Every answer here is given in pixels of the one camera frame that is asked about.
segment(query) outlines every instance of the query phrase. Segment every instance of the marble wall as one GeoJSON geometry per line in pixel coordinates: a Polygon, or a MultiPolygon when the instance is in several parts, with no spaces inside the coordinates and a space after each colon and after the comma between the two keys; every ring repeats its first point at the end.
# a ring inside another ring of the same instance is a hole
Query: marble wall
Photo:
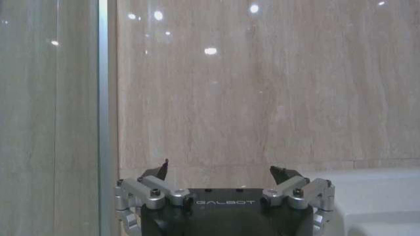
{"type": "Polygon", "coordinates": [[[419,0],[120,0],[120,175],[420,165],[419,0]]]}
{"type": "Polygon", "coordinates": [[[95,236],[98,1],[0,0],[0,235],[95,236]]]}

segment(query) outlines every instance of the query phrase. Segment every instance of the white sink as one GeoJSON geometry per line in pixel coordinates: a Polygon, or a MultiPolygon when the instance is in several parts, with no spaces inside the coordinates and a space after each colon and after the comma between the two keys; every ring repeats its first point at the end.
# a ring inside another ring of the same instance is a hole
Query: white sink
{"type": "Polygon", "coordinates": [[[420,169],[306,173],[331,179],[336,211],[326,236],[420,236],[420,169]]]}

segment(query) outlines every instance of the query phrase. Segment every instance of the silver metal bracket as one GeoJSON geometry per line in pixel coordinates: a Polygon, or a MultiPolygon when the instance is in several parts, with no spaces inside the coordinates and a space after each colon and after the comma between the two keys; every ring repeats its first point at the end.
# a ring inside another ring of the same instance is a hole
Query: silver metal bracket
{"type": "Polygon", "coordinates": [[[184,198],[190,195],[188,189],[171,188],[167,182],[155,176],[147,176],[142,179],[142,183],[151,188],[159,188],[168,197],[172,205],[183,206],[184,198]]]}
{"type": "Polygon", "coordinates": [[[116,210],[123,207],[140,207],[143,204],[150,209],[160,209],[166,205],[166,194],[159,189],[152,189],[143,183],[128,178],[116,187],[116,210]]]}
{"type": "Polygon", "coordinates": [[[295,176],[280,183],[274,189],[263,190],[264,203],[268,207],[282,205],[288,198],[288,204],[295,209],[318,208],[314,213],[314,236],[323,235],[335,209],[335,186],[330,180],[315,179],[312,182],[302,176],[295,176]]]}
{"type": "Polygon", "coordinates": [[[123,222],[128,236],[142,236],[142,228],[138,224],[136,214],[130,210],[116,210],[116,217],[123,222]]]}
{"type": "Polygon", "coordinates": [[[315,179],[303,188],[290,193],[288,203],[295,209],[316,207],[314,213],[314,235],[320,236],[326,231],[326,224],[330,222],[335,209],[335,190],[330,180],[315,179]]]}
{"type": "Polygon", "coordinates": [[[302,188],[306,184],[306,178],[302,176],[295,176],[279,184],[275,188],[264,189],[263,197],[267,200],[268,206],[280,206],[283,198],[288,196],[288,193],[291,193],[295,188],[302,188]]]}

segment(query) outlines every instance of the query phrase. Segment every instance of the bolt head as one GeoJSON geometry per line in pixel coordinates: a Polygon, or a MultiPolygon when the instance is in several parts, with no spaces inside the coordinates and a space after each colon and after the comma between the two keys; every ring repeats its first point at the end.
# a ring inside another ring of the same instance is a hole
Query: bolt head
{"type": "Polygon", "coordinates": [[[160,190],[158,188],[151,190],[151,197],[159,197],[160,196],[160,190]]]}
{"type": "Polygon", "coordinates": [[[294,196],[302,198],[303,197],[303,189],[294,189],[294,196]]]}

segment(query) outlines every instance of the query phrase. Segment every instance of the silver vertical frame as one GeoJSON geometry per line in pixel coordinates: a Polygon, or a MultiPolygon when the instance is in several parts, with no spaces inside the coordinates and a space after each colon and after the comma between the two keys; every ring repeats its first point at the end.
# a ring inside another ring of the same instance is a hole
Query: silver vertical frame
{"type": "Polygon", "coordinates": [[[116,0],[99,0],[99,231],[120,235],[115,217],[118,180],[116,0]]]}

